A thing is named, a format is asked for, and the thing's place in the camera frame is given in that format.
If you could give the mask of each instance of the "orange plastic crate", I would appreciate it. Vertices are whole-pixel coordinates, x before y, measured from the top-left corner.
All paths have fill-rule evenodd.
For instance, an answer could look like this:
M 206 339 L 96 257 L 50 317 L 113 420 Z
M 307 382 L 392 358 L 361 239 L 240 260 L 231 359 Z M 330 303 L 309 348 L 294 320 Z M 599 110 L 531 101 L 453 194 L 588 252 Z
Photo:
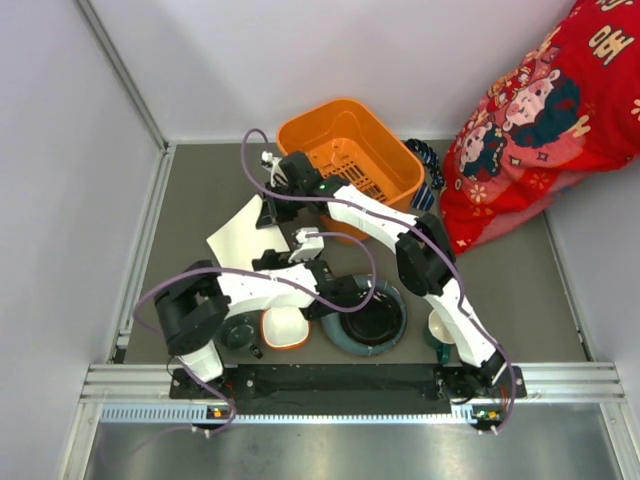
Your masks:
M 277 135 L 283 154 L 307 154 L 326 178 L 340 175 L 364 194 L 406 212 L 424 181 L 424 168 L 361 103 L 341 98 L 287 121 Z M 359 230 L 323 217 L 327 229 L 364 239 Z

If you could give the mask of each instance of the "purple cable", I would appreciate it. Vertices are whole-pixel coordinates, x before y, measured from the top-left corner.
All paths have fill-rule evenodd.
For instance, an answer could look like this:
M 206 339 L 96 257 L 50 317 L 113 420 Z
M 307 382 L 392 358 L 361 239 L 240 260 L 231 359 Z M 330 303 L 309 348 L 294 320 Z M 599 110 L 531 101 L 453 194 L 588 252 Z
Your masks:
M 298 284 L 296 282 L 292 282 L 291 280 L 287 280 L 287 279 L 278 279 L 277 281 L 281 282 L 281 283 L 284 283 L 286 285 L 289 285 L 289 286 L 291 286 L 291 287 L 293 287 L 293 288 L 295 288 L 297 290 L 303 291 L 307 295 L 313 297 L 315 300 L 319 301 L 320 303 L 322 303 L 322 304 L 328 306 L 329 308 L 332 308 L 333 310 L 336 310 L 338 312 L 352 313 L 352 312 L 356 312 L 356 311 L 361 310 L 362 308 L 364 308 L 365 305 L 367 303 L 369 303 L 369 300 L 371 300 L 371 297 L 373 297 L 373 294 L 375 292 L 376 279 L 377 279 L 376 264 L 375 264 L 375 261 L 373 259 L 373 255 L 372 255 L 371 251 L 369 251 L 369 249 L 364 245 L 364 243 L 362 243 L 362 241 L 358 240 L 353 235 L 349 235 L 347 233 L 341 233 L 341 232 L 308 233 L 307 237 L 341 237 L 341 238 L 346 238 L 348 240 L 351 240 L 352 242 L 357 243 L 362 248 L 362 250 L 367 254 L 367 257 L 369 257 L 369 262 L 371 263 L 371 277 L 372 277 L 371 288 L 367 292 L 367 295 L 365 296 L 364 300 L 362 302 L 360 302 L 358 305 L 356 305 L 355 307 L 341 307 L 340 305 L 335 305 L 334 303 L 332 303 L 332 302 L 330 302 L 328 300 L 325 300 L 324 298 L 320 297 L 317 293 L 312 292 L 311 290 L 307 289 L 303 285 L 300 285 L 300 284 Z M 181 273 L 179 275 L 176 275 L 176 276 L 174 276 L 174 277 L 172 277 L 172 278 L 170 278 L 168 280 L 165 280 L 161 284 L 159 284 L 159 285 L 155 286 L 154 288 L 152 288 L 151 290 L 149 290 L 142 297 L 140 297 L 140 299 L 138 300 L 138 303 L 136 303 L 136 305 L 133 307 L 133 319 L 136 322 L 138 322 L 140 325 L 145 327 L 147 330 L 149 330 L 150 332 L 154 333 L 155 335 L 157 335 L 160 338 L 163 338 L 163 335 L 160 332 L 160 330 L 158 330 L 157 328 L 152 327 L 151 325 L 147 324 L 146 322 L 144 322 L 140 318 L 140 309 L 142 308 L 142 306 L 145 305 L 149 300 L 151 300 L 155 295 L 160 293 L 160 291 L 162 291 L 165 288 L 173 285 L 176 282 L 184 280 L 185 278 L 190 278 L 190 277 L 194 277 L 194 276 L 202 275 L 202 274 L 211 274 L 211 273 L 229 273 L 229 274 L 234 274 L 234 275 L 245 275 L 245 276 L 248 276 L 248 277 L 262 278 L 264 280 L 274 281 L 274 279 L 272 277 L 270 277 L 269 275 L 266 275 L 264 273 L 252 272 L 252 271 L 249 271 L 249 270 L 241 270 L 241 269 L 237 269 L 237 268 L 207 267 L 207 268 L 198 268 L 198 269 L 194 269 L 194 270 L 189 270 L 187 272 L 183 272 L 183 273 Z M 213 388 L 211 385 L 207 384 L 206 382 L 203 382 L 182 361 L 180 363 L 182 363 L 182 366 L 183 366 L 185 372 L 187 372 L 189 377 L 191 377 L 191 379 L 194 382 L 196 382 L 198 385 L 200 385 L 202 388 L 207 390 L 209 393 L 215 395 L 220 400 L 222 400 L 227 405 L 229 405 L 229 407 L 231 408 L 231 414 L 229 415 L 229 418 L 227 419 L 227 421 L 222 426 L 218 427 L 215 430 L 212 430 L 211 433 L 213 435 L 217 435 L 217 434 L 222 433 L 225 430 L 227 430 L 231 426 L 231 423 L 233 422 L 233 420 L 236 418 L 236 416 L 238 414 L 238 409 L 235 406 L 235 402 L 233 400 L 231 400 L 230 398 L 226 397 L 219 390 Z M 126 465 L 134 457 L 134 455 L 136 453 L 138 453 L 140 450 L 142 450 L 143 448 L 145 448 L 146 446 L 148 446 L 149 444 L 154 442 L 156 439 L 162 437 L 163 435 L 165 435 L 167 433 L 176 432 L 176 431 L 180 431 L 180 430 L 191 430 L 191 427 L 185 426 L 185 425 L 179 425 L 179 426 L 169 427 L 169 428 L 167 428 L 165 430 L 162 430 L 162 431 L 152 435 L 151 437 L 149 437 L 144 442 L 142 442 L 140 445 L 138 445 L 136 448 L 134 448 L 129 454 L 127 454 L 126 457 L 124 457 L 123 459 L 121 459 L 120 461 L 118 461 L 115 464 L 110 463 L 110 462 L 108 462 L 106 460 L 106 454 L 104 452 L 104 450 L 105 450 L 104 442 L 102 442 L 101 445 L 100 445 L 100 458 L 102 460 L 102 463 L 107 468 L 109 468 L 109 469 L 120 468 L 120 467 Z
M 416 236 L 418 236 L 418 238 L 420 238 L 420 240 L 422 240 L 427 246 L 429 246 L 429 248 L 431 248 L 431 250 L 433 250 L 436 255 L 438 255 L 438 257 L 440 257 L 440 259 L 444 262 L 444 264 L 447 266 L 447 268 L 449 269 L 449 271 L 451 272 L 451 274 L 453 275 L 453 277 L 455 278 L 456 282 L 458 283 L 458 288 L 460 289 L 460 299 L 458 300 L 458 310 L 460 310 L 460 312 L 462 312 L 463 315 L 465 315 L 468 320 L 471 322 L 471 324 L 474 326 L 474 328 L 480 332 L 480 335 L 482 335 L 499 353 L 500 355 L 502 355 L 502 357 L 504 358 L 505 363 L 507 364 L 507 369 L 509 371 L 509 376 L 511 378 L 511 395 L 510 395 L 510 401 L 509 401 L 509 408 L 507 408 L 507 412 L 505 414 L 505 418 L 504 420 L 500 423 L 500 425 L 498 425 L 498 427 L 496 427 L 495 432 L 499 433 L 504 426 L 507 424 L 507 422 L 511 419 L 511 415 L 513 412 L 513 404 L 516 400 L 516 374 L 515 371 L 513 369 L 513 364 L 511 363 L 511 359 L 509 358 L 509 356 L 507 355 L 507 353 L 505 352 L 505 350 L 502 348 L 502 346 L 495 341 L 495 339 L 489 335 L 487 332 L 485 332 L 485 330 L 478 324 L 478 322 L 476 322 L 472 317 L 471 314 L 469 312 L 467 312 L 465 310 L 465 308 L 463 307 L 463 302 L 464 302 L 464 298 L 466 296 L 466 292 L 464 289 L 464 282 L 462 281 L 462 277 L 460 276 L 460 273 L 458 272 L 458 269 L 455 267 L 455 265 L 453 264 L 453 262 L 449 259 L 449 257 L 438 248 L 438 246 L 431 241 L 431 239 L 429 237 L 427 237 L 424 233 L 422 233 L 419 229 L 417 229 L 414 225 L 410 225 L 406 222 L 403 222 L 402 220 L 398 220 L 394 217 L 389 217 L 387 215 L 382 215 L 380 213 L 376 213 L 376 212 L 371 212 L 369 210 L 365 210 L 362 207 L 360 207 L 360 205 L 350 202 L 348 200 L 342 200 L 339 198 L 330 198 L 330 197 L 299 197 L 299 196 L 295 196 L 295 195 L 282 195 L 276 192 L 272 192 L 271 190 L 267 189 L 264 187 L 264 185 L 262 185 L 260 182 L 258 182 L 255 178 L 253 178 L 253 176 L 251 175 L 251 172 L 249 172 L 249 165 L 247 162 L 247 141 L 249 140 L 249 137 L 251 136 L 251 134 L 253 133 L 257 133 L 259 135 L 262 136 L 262 138 L 264 139 L 264 143 L 265 144 L 269 144 L 269 139 L 267 138 L 267 135 L 260 130 L 259 128 L 252 128 L 251 130 L 249 130 L 247 133 L 245 133 L 243 139 L 242 139 L 242 144 L 240 146 L 240 163 L 242 164 L 242 170 L 244 171 L 247 179 L 253 184 L 254 187 L 256 187 L 258 189 L 258 191 L 264 193 L 265 195 L 269 195 L 273 198 L 277 198 L 279 200 L 285 200 L 285 201 L 293 201 L 293 202 L 325 202 L 325 203 L 339 203 L 342 205 L 346 205 L 347 207 L 351 207 L 351 208 L 355 208 L 357 210 L 361 210 L 364 211 L 367 215 L 371 215 L 372 217 L 375 218 L 379 218 L 381 220 L 386 220 L 388 222 L 393 222 L 396 223 L 398 225 L 401 225 L 404 228 L 409 229 L 411 232 L 413 232 Z

